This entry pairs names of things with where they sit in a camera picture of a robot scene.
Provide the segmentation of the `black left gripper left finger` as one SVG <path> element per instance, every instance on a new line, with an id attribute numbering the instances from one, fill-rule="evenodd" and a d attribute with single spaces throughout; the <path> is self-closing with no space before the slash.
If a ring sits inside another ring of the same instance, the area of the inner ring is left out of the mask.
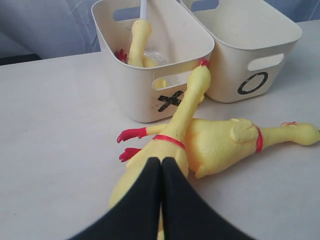
<path id="1" fill-rule="evenodd" d="M 72 240 L 156 240 L 160 216 L 162 166 L 150 157 L 120 201 Z"/>

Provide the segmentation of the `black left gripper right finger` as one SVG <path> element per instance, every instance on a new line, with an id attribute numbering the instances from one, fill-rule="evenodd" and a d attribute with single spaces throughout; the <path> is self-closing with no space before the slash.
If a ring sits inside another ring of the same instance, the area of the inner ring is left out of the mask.
<path id="1" fill-rule="evenodd" d="M 166 240 L 252 240 L 215 212 L 194 190 L 173 157 L 162 161 Z"/>

